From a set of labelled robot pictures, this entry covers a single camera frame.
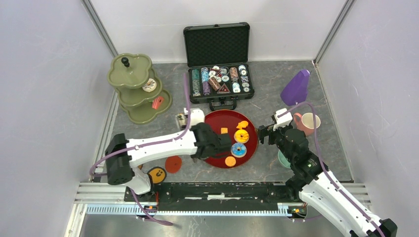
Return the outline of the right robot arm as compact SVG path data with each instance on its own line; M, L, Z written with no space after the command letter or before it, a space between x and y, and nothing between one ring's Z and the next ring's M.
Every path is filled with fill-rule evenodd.
M292 125L257 130L261 143L276 145L290 163L293 176L286 182L285 194L291 201L302 201L314 207L345 237L394 237L397 225L381 219L358 201L334 176L327 165L309 149L303 131Z

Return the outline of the pink triangular cake slice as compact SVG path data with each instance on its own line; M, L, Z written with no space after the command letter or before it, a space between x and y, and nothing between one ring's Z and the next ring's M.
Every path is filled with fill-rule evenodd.
M161 106L161 104L164 102L164 97L163 96L158 96L156 97L153 102L152 102L152 108L154 110L158 110L159 107Z

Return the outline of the white chocolate donut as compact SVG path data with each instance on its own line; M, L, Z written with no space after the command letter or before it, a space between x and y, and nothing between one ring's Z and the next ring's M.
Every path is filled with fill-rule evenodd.
M142 89L148 93L153 92L156 88L157 82L152 78L148 79L148 81L142 86Z

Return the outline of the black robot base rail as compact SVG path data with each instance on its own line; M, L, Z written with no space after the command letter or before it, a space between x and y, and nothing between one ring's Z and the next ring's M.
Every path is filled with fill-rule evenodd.
M302 201L289 197L282 183L186 182L160 183L150 192L133 196L125 185L82 183L76 203L88 214L160 216L279 216L293 217Z

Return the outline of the green three-tier dessert stand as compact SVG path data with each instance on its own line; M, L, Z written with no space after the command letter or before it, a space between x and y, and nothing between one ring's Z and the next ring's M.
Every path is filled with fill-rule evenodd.
M157 88L148 93L142 86L150 78L157 82ZM120 107L135 124L150 123L172 106L172 96L164 89L151 58L146 54L123 53L114 57L107 81L116 91ZM154 110L152 102L158 96L165 100L158 110Z

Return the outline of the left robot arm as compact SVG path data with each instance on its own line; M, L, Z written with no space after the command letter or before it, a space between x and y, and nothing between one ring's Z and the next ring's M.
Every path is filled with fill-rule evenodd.
M201 122L181 132L148 139L126 139L116 135L105 156L106 177L109 185L125 185L143 201L155 196L151 176L138 166L171 156L190 156L205 160L230 152L229 134L217 134L207 123Z

